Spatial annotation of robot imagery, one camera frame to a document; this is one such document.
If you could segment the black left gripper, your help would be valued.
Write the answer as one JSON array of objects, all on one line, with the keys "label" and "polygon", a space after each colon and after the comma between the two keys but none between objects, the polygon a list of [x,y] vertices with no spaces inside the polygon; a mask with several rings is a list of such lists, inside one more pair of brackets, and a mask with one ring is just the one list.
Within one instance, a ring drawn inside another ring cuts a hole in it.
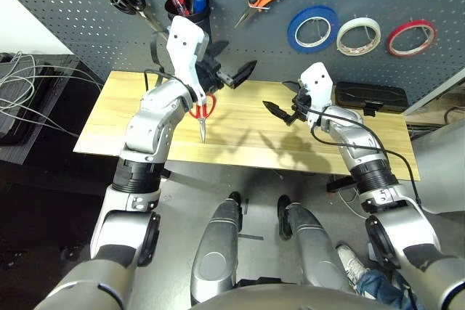
[{"label": "black left gripper", "polygon": [[195,63],[198,81],[205,92],[216,92],[225,86],[233,89],[239,87],[253,73],[257,61],[252,60],[245,63],[231,78],[223,73],[221,64],[213,57],[217,57],[228,46],[229,41],[215,41],[210,45],[210,55],[204,54],[201,61]]}]

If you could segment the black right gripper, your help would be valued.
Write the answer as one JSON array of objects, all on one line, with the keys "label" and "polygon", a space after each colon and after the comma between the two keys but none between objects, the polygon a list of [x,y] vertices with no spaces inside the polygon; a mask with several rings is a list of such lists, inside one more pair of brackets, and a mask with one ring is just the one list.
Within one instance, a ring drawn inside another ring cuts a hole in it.
[{"label": "black right gripper", "polygon": [[290,126],[297,120],[305,122],[312,104],[312,99],[308,94],[308,91],[295,81],[284,81],[282,84],[296,93],[296,96],[292,99],[291,106],[294,113],[290,115],[286,111],[282,110],[277,104],[270,101],[263,101],[263,105],[272,115],[281,119],[287,126]]}]

